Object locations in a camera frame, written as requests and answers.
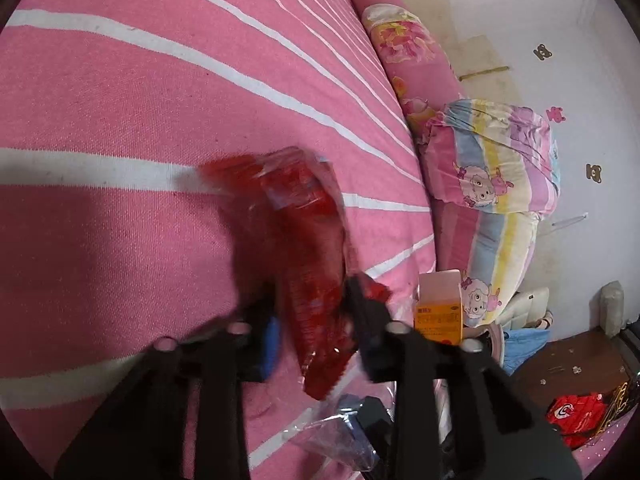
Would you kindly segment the clear plastic bag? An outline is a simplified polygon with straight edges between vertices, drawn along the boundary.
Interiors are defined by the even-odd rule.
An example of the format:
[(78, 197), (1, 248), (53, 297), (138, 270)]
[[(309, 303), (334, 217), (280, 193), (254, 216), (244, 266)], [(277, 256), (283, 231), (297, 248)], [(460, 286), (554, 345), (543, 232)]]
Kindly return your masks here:
[(369, 472), (386, 459), (392, 431), (392, 418), (379, 398), (345, 393), (322, 403), (309, 422), (284, 434), (307, 452)]

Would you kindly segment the red snack wrapper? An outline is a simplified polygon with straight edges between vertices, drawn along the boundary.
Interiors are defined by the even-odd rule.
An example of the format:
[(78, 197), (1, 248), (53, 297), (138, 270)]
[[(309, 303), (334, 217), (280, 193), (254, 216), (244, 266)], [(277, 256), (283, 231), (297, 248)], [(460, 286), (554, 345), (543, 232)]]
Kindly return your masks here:
[(390, 299), (387, 286), (361, 271), (332, 165), (289, 146), (215, 159), (198, 173), (220, 196), (240, 277), (274, 288), (305, 393), (325, 399), (357, 350), (343, 304), (348, 280), (368, 299)]

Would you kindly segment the red bag on floor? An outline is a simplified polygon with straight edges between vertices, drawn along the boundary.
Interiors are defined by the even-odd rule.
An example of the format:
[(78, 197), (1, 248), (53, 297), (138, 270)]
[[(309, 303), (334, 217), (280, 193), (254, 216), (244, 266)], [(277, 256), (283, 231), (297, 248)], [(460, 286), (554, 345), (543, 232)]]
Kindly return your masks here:
[(568, 394), (555, 399), (546, 419), (571, 449), (580, 448), (603, 422), (608, 404), (602, 393)]

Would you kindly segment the blue towel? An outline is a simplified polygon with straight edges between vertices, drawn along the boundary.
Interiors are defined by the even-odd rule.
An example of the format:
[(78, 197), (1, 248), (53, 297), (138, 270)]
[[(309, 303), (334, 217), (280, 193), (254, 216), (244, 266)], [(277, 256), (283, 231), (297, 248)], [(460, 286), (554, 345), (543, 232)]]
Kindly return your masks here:
[(549, 341), (548, 330), (538, 328), (520, 328), (503, 332), (502, 368), (509, 376), (528, 359), (540, 351)]

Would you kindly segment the orange medicine box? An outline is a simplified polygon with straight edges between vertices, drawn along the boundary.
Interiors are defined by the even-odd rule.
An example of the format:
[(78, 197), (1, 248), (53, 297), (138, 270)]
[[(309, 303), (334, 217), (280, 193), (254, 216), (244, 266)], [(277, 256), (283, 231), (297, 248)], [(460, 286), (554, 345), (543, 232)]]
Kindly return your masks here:
[(462, 318), (460, 272), (421, 274), (413, 327), (428, 340), (457, 346), (462, 341)]

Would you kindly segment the colourful cartoon quilt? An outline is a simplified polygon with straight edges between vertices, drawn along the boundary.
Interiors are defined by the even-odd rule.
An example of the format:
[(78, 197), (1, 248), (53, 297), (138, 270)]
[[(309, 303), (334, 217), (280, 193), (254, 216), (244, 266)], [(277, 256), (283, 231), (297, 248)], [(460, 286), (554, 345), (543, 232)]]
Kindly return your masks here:
[(558, 149), (531, 108), (481, 99), (446, 105), (416, 138), (432, 198), (438, 270), (461, 274), (463, 322), (494, 322), (533, 258), (561, 191)]

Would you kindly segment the pink striped bed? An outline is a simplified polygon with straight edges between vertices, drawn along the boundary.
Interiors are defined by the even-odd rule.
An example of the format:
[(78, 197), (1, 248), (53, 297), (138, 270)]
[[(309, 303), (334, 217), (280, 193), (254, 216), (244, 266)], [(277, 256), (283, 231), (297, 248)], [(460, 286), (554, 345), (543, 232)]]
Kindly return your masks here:
[(138, 354), (236, 303), (196, 167), (295, 145), (405, 302), (430, 205), (349, 0), (22, 0), (1, 34), (1, 407), (51, 470)]

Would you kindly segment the pink floral pillow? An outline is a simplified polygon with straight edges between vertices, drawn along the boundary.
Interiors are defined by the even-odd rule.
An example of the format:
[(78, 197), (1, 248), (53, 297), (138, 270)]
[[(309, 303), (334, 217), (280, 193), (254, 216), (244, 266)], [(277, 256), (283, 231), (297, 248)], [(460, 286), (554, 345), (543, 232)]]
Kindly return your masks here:
[(449, 58), (402, 0), (352, 0), (413, 133), (465, 90)]

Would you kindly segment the white bin by wall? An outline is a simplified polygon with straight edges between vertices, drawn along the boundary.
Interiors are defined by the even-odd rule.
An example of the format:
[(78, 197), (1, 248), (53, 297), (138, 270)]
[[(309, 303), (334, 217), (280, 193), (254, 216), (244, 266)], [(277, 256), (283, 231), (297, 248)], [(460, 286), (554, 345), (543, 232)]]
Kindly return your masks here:
[(608, 338), (615, 337), (624, 327), (625, 295), (620, 281), (604, 285), (599, 295), (600, 327)]

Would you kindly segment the brown bear wall sticker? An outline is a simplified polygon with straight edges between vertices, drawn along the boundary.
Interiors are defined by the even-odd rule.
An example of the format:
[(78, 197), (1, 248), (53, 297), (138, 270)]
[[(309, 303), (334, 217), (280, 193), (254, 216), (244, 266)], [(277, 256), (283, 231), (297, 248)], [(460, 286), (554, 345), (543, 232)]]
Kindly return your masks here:
[(586, 178), (596, 183), (602, 182), (602, 167), (600, 165), (586, 165)]

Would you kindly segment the pink rabbit wall sticker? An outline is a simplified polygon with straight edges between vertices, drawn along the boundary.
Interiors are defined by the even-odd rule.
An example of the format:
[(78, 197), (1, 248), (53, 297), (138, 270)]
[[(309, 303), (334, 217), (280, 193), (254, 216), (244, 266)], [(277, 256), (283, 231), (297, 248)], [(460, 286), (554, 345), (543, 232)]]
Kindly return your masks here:
[(564, 110), (559, 106), (552, 106), (547, 108), (546, 115), (549, 122), (556, 122), (557, 124), (560, 124), (561, 122), (566, 121)]

